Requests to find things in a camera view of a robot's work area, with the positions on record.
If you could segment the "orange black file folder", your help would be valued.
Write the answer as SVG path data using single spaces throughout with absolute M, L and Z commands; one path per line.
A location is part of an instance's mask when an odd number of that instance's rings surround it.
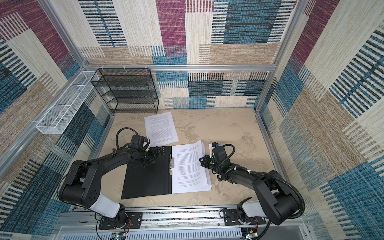
M 169 195 L 172 193 L 172 147 L 160 147 L 160 155 L 150 166 L 128 166 L 121 199 Z

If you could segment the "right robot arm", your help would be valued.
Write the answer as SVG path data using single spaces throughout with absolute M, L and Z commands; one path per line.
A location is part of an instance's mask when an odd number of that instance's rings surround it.
M 255 172 L 231 163 L 230 158 L 235 151 L 232 144 L 216 144 L 211 154 L 200 158 L 199 162 L 202 167 L 216 174 L 218 181 L 228 181 L 253 190 L 266 218 L 277 226 L 304 214 L 304 198 L 293 185 L 277 171 Z

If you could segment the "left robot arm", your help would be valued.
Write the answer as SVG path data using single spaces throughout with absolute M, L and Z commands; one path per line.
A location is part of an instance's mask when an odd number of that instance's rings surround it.
M 135 162 L 140 162 L 143 167 L 150 166 L 161 155 L 161 150 L 150 147 L 149 137 L 140 136 L 129 127 L 120 129 L 115 140 L 116 148 L 111 154 L 73 162 L 61 180 L 57 196 L 63 203 L 88 209 L 99 214 L 102 221 L 112 222 L 121 228 L 128 220 L 125 207 L 102 194 L 103 176 L 122 165 Z

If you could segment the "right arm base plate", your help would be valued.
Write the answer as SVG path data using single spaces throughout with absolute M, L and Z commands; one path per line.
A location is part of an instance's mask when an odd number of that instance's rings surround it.
M 224 219 L 226 226 L 264 225 L 267 223 L 264 217 L 248 217 L 244 211 L 239 209 L 223 208 L 219 211 L 219 216 Z

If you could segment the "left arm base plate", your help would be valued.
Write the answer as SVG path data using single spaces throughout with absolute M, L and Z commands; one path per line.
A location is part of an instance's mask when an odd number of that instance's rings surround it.
M 102 217 L 98 230 L 128 230 L 139 229 L 142 224 L 142 212 L 125 212 L 117 214 L 115 218 Z

